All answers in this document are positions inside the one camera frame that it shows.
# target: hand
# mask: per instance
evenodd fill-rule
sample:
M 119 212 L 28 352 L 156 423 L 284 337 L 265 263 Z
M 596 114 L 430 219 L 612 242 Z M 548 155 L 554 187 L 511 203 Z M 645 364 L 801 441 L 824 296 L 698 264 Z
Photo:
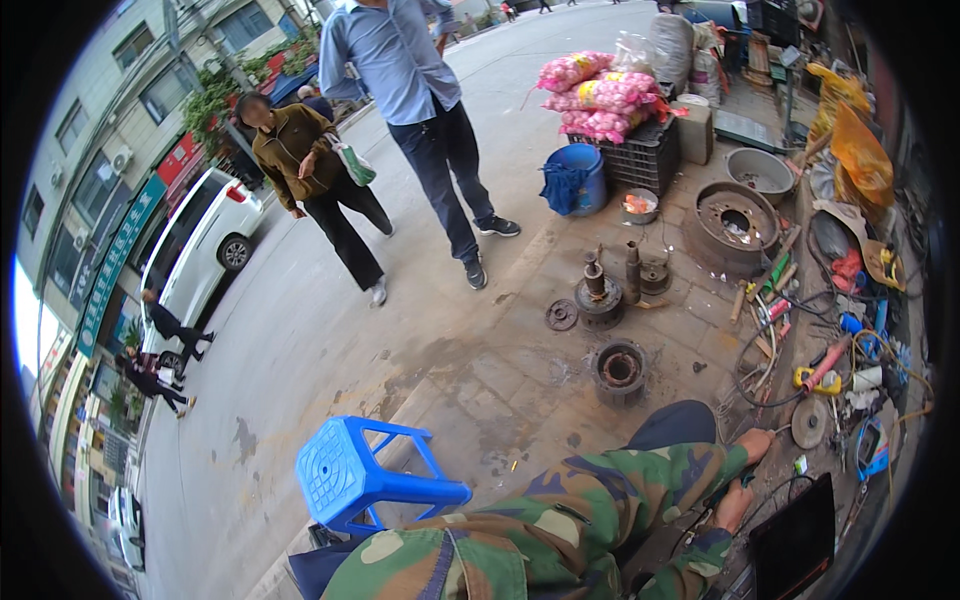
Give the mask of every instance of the hand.
M 313 175 L 313 166 L 317 163 L 317 157 L 311 152 L 303 159 L 303 162 L 300 163 L 300 172 L 297 173 L 297 177 L 305 180 L 306 178 Z
M 444 57 L 444 48 L 446 47 L 446 37 L 447 37 L 447 36 L 449 36 L 449 34 L 440 34 L 440 35 L 437 37 L 437 52 L 440 53 L 440 58 L 441 58 L 441 59 Z
M 740 521 L 743 520 L 743 516 L 747 513 L 747 509 L 750 508 L 750 503 L 753 501 L 753 488 L 749 485 L 744 488 L 740 478 L 735 477 L 730 482 L 727 494 L 717 504 L 717 510 L 713 514 L 713 523 L 717 527 L 729 531 L 730 535 L 735 534 L 740 527 Z
M 754 465 L 760 462 L 763 455 L 770 449 L 774 440 L 774 432 L 754 427 L 736 439 L 734 444 L 742 445 L 747 450 L 747 464 Z

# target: air conditioner unit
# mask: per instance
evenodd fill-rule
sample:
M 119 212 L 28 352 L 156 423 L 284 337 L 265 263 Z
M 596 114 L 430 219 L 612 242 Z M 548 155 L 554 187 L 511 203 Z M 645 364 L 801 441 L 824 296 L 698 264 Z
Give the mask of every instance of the air conditioner unit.
M 77 252 L 82 252 L 86 245 L 90 243 L 90 230 L 80 228 L 77 235 L 73 236 L 73 248 Z
M 63 169 L 55 162 L 53 165 L 53 173 L 50 174 L 50 184 L 54 187 L 60 187 L 62 181 Z
M 120 151 L 114 155 L 113 162 L 110 166 L 113 167 L 114 173 L 120 175 L 127 170 L 131 162 L 133 162 L 133 150 L 131 150 L 129 146 L 121 146 Z

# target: light blue shirt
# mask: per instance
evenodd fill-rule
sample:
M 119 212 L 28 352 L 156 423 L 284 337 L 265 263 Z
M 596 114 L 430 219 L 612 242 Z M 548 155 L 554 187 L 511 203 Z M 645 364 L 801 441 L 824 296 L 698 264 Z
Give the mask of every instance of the light blue shirt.
M 431 92 L 444 110 L 460 102 L 460 84 L 444 62 L 426 28 L 436 15 L 438 34 L 457 30 L 446 0 L 388 0 L 376 9 L 346 0 L 326 20 L 320 43 L 320 90 L 328 98 L 360 100 L 364 90 L 347 77 L 345 62 L 360 73 L 363 85 L 391 125 L 410 125 L 437 116 Z

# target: blue awning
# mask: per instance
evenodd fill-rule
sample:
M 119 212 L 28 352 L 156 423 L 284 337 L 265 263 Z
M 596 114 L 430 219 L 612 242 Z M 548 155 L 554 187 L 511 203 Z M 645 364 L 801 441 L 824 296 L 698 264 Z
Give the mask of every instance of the blue awning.
M 276 104 L 279 101 L 283 100 L 298 87 L 305 84 L 307 80 L 311 77 L 317 76 L 317 63 L 307 65 L 302 73 L 297 75 L 287 75 L 286 73 L 280 73 L 276 77 L 276 83 L 274 84 L 274 91 L 270 92 L 270 103 Z

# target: green shop sign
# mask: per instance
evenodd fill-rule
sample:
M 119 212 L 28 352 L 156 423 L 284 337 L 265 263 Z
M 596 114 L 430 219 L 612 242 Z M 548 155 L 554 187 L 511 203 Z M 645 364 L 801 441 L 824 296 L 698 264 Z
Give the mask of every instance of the green shop sign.
M 93 355 L 93 346 L 97 342 L 97 333 L 100 331 L 100 325 L 104 320 L 104 311 L 107 310 L 107 301 L 110 299 L 110 292 L 117 282 L 120 275 L 120 269 L 123 268 L 133 243 L 140 236 L 150 215 L 154 213 L 156 205 L 163 198 L 163 193 L 167 190 L 166 183 L 154 173 L 147 184 L 143 186 L 136 202 L 131 206 L 123 223 L 117 230 L 116 237 L 110 244 L 110 249 L 104 257 L 104 264 L 100 267 L 100 273 L 93 281 L 93 287 L 90 290 L 89 301 L 84 312 L 84 320 L 80 326 L 80 335 L 77 336 L 77 350 L 86 357 Z

